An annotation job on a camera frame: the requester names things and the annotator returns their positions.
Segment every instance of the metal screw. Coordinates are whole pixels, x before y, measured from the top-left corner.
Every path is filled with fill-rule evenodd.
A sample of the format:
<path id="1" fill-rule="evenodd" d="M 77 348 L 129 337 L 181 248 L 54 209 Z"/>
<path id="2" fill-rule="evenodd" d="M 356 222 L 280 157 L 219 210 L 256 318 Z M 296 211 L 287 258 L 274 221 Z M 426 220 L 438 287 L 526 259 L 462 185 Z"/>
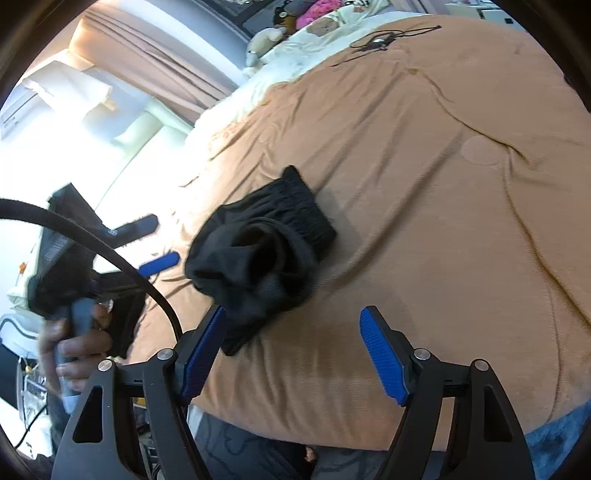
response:
<path id="1" fill-rule="evenodd" d="M 113 362 L 111 360 L 103 360 L 101 363 L 99 363 L 99 370 L 101 372 L 106 372 L 111 368 L 112 365 Z"/>
<path id="2" fill-rule="evenodd" d="M 431 358 L 431 352 L 426 348 L 417 348 L 414 351 L 414 356 L 419 360 L 429 360 Z"/>
<path id="3" fill-rule="evenodd" d="M 156 356 L 158 357 L 158 360 L 168 360 L 169 358 L 172 357 L 174 353 L 174 350 L 171 348 L 163 348 L 162 350 L 160 350 Z"/>
<path id="4" fill-rule="evenodd" d="M 486 372 L 488 370 L 488 364 L 484 360 L 476 360 L 474 366 L 481 372 Z"/>

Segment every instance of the black cloth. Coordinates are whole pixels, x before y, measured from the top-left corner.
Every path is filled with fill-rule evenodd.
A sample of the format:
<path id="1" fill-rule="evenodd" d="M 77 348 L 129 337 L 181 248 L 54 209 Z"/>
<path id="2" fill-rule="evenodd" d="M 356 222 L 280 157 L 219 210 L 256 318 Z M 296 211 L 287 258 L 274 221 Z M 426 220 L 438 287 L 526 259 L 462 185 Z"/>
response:
<path id="1" fill-rule="evenodd" d="M 234 355 L 279 312 L 310 297 L 336 231 L 295 167 L 222 205 L 191 245 L 185 275 L 226 310 L 222 350 Z"/>
<path id="2" fill-rule="evenodd" d="M 312 446 L 259 437 L 204 413 L 195 444 L 213 480 L 373 480 L 388 452 Z M 423 480 L 439 478 L 444 452 L 432 452 Z"/>

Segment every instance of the bed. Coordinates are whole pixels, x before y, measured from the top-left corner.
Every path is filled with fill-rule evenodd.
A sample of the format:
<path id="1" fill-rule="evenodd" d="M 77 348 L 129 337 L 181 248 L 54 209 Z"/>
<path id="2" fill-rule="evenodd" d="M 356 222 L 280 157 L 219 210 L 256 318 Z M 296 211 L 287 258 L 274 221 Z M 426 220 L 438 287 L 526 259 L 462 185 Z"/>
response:
<path id="1" fill-rule="evenodd" d="M 185 257 L 217 206 L 289 164 L 338 231 L 313 298 L 236 356 L 218 355 L 194 401 L 264 436 L 389 446 L 402 410 L 359 336 L 367 304 L 443 360 L 486 358 L 526 432 L 591 397 L 591 226 L 580 221 L 590 200 L 588 113 L 527 34 L 396 15 L 361 24 L 441 29 L 362 59 L 329 43 L 328 56 L 298 64 L 298 73 L 275 71 L 275 61 L 293 60 L 276 50 L 201 117 L 179 159 L 163 251 Z M 154 284 L 185 329 L 211 304 L 182 266 Z M 173 344 L 148 301 L 129 360 Z M 445 447 L 451 412 L 445 403 L 436 448 Z"/>

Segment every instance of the blue gripper pad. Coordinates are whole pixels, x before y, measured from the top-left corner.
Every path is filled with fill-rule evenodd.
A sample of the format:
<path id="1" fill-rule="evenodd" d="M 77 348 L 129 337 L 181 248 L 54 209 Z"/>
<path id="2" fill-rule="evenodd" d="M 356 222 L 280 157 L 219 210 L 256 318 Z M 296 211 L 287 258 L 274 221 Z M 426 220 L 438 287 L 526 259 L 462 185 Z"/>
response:
<path id="1" fill-rule="evenodd" d="M 213 361 L 228 331 L 228 318 L 225 310 L 220 306 L 217 306 L 213 311 L 212 309 L 202 320 L 202 322 L 207 322 L 208 318 L 211 318 L 184 368 L 180 396 L 187 404 L 201 394 L 209 371 L 212 369 Z"/>
<path id="2" fill-rule="evenodd" d="M 386 394 L 396 400 L 398 405 L 404 406 L 409 392 L 404 382 L 402 364 L 367 307 L 361 310 L 359 330 Z"/>
<path id="3" fill-rule="evenodd" d="M 176 252 L 169 252 L 162 257 L 158 257 L 150 262 L 141 265 L 138 268 L 138 272 L 142 277 L 149 278 L 156 273 L 160 273 L 169 268 L 173 268 L 178 265 L 181 260 L 181 256 Z"/>

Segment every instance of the pink stuffed toy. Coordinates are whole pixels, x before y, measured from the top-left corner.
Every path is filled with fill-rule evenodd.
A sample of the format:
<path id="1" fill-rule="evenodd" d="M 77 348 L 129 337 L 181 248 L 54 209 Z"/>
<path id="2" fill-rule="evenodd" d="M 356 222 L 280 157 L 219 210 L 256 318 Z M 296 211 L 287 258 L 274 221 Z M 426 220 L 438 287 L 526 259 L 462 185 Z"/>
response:
<path id="1" fill-rule="evenodd" d="M 298 17 L 295 27 L 298 30 L 310 25 L 314 20 L 343 6 L 342 0 L 318 0 L 305 14 Z"/>

